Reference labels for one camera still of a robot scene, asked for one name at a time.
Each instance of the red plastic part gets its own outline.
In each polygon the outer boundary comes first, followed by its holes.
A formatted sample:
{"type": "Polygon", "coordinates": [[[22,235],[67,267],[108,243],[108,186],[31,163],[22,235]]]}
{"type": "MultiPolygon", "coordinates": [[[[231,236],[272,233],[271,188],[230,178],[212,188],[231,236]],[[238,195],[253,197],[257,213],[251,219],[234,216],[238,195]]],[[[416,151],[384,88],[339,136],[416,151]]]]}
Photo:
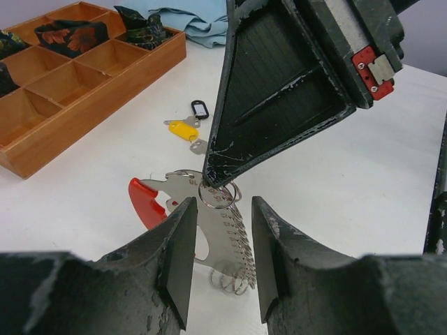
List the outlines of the red plastic part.
{"type": "Polygon", "coordinates": [[[352,62],[357,68],[358,73],[362,77],[363,82],[367,86],[369,92],[371,93],[374,100],[381,100],[388,94],[392,93],[394,91],[394,87],[391,81],[384,82],[382,85],[378,85],[376,80],[374,79],[374,76],[372,75],[371,71],[368,69],[368,64],[374,63],[376,60],[377,55],[372,49],[371,46],[366,47],[359,53],[355,54],[354,57],[352,57],[352,62]],[[364,63],[365,67],[363,69],[359,69],[359,64],[364,63]],[[372,87],[377,87],[377,92],[371,91],[372,87]]]}
{"type": "Polygon", "coordinates": [[[154,229],[167,218],[166,210],[155,200],[158,191],[142,185],[133,178],[129,184],[129,195],[137,215],[148,230],[154,229]]]}

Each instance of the wooden box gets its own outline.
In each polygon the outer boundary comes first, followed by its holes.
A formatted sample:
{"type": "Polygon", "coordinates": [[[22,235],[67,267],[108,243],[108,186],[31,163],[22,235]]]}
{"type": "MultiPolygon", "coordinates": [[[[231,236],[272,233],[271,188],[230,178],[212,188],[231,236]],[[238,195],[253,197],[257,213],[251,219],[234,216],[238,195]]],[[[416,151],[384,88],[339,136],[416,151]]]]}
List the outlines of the wooden box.
{"type": "Polygon", "coordinates": [[[183,32],[155,50],[125,42],[115,11],[75,3],[7,29],[30,47],[1,60],[20,88],[0,98],[0,165],[30,177],[186,57],[183,32]],[[70,59],[39,45],[52,20],[104,22],[110,40],[70,59]]]}

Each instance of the blue cloth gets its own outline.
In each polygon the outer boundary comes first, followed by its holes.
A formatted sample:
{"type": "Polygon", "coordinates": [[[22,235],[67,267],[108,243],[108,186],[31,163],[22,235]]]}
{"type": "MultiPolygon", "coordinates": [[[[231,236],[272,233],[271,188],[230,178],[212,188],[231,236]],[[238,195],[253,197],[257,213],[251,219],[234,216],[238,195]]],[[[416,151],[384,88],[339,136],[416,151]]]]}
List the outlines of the blue cloth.
{"type": "Polygon", "coordinates": [[[184,31],[205,47],[226,44],[226,0],[123,0],[144,17],[158,13],[164,26],[184,31]]]}

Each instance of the wall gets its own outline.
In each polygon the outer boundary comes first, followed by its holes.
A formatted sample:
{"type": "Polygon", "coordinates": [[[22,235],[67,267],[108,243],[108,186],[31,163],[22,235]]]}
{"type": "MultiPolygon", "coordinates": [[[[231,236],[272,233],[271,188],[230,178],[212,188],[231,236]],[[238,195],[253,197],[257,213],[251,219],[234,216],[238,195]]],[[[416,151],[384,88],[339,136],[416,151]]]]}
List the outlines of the wall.
{"type": "MultiPolygon", "coordinates": [[[[65,6],[74,0],[7,1],[0,11],[1,28],[6,28],[65,6]]],[[[111,8],[120,0],[89,0],[111,8]]],[[[406,31],[404,62],[433,73],[447,75],[447,0],[422,0],[401,14],[406,31]]]]}

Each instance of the patterned cloth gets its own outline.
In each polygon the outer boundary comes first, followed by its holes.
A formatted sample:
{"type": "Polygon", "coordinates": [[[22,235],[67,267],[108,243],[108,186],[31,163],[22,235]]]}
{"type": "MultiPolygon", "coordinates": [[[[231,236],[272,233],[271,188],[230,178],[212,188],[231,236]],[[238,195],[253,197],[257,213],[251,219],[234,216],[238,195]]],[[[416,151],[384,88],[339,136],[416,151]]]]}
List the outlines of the patterned cloth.
{"type": "Polygon", "coordinates": [[[173,37],[172,33],[163,28],[158,14],[151,15],[146,20],[136,10],[121,6],[115,6],[115,9],[121,15],[127,30],[127,42],[130,44],[153,50],[173,37]]]}
{"type": "Polygon", "coordinates": [[[0,62],[0,98],[18,88],[11,78],[6,64],[0,62]]]}
{"type": "Polygon", "coordinates": [[[109,39],[104,22],[55,20],[34,29],[42,46],[75,58],[109,39]]]}
{"type": "Polygon", "coordinates": [[[26,48],[28,48],[28,45],[19,36],[6,30],[0,30],[0,59],[26,48]]]}

